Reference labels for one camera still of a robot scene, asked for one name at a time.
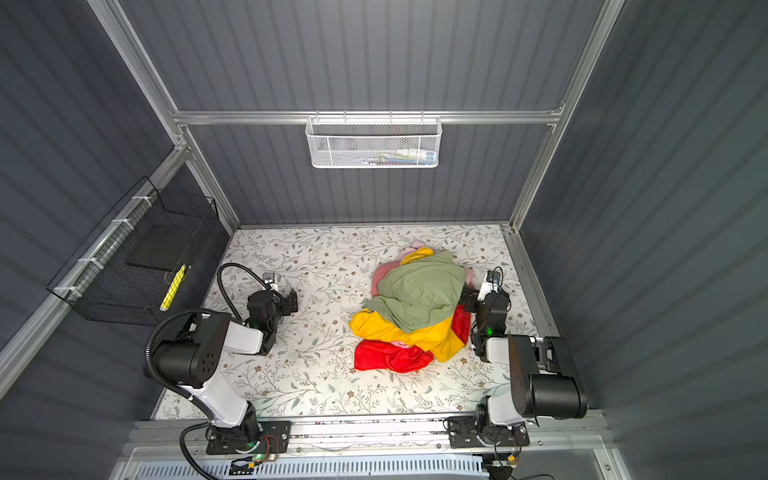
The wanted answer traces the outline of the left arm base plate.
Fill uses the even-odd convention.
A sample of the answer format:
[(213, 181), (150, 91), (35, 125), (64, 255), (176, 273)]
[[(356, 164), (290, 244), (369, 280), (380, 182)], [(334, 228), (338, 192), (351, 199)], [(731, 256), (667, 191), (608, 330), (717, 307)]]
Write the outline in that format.
[(285, 453), (292, 423), (267, 421), (235, 428), (206, 430), (208, 455), (262, 455)]

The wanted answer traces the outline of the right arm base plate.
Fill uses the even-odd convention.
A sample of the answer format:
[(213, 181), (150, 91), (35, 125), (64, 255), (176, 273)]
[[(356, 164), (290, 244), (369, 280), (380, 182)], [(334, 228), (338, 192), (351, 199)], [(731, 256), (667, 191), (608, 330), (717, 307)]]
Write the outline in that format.
[(483, 424), (469, 415), (451, 416), (442, 421), (452, 449), (504, 447), (520, 449), (530, 445), (525, 425)]

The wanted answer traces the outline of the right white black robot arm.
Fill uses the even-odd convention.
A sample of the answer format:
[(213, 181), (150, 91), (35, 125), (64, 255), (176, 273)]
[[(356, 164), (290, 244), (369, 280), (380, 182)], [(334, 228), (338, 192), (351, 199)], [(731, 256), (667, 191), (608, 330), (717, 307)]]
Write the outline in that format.
[(475, 316), (469, 331), (475, 355), (508, 370), (507, 383), (477, 405), (474, 425), (460, 434), (465, 443), (522, 447), (529, 444), (528, 420), (586, 415), (588, 395), (564, 338), (507, 334), (511, 303), (502, 289), (481, 294), (466, 287), (459, 305)]

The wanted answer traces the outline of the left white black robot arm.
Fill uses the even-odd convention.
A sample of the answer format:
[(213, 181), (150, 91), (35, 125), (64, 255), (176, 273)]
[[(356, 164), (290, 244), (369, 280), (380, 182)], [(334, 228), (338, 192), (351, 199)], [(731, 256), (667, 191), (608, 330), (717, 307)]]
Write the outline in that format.
[(145, 347), (145, 373), (203, 412), (209, 444), (226, 453), (262, 453), (276, 448), (252, 404), (219, 370), (226, 351), (266, 356), (283, 317), (298, 311), (298, 296), (262, 290), (248, 297), (249, 317), (240, 323), (209, 309), (180, 312), (157, 325)]

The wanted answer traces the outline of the red cloth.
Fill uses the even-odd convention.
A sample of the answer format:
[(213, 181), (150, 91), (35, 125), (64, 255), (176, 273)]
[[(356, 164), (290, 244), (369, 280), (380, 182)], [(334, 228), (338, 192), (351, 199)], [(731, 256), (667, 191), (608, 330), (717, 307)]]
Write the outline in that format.
[(407, 374), (458, 354), (469, 341), (471, 314), (458, 306), (448, 319), (405, 333), (379, 313), (364, 309), (353, 316), (349, 327), (361, 339), (354, 352), (355, 370)]

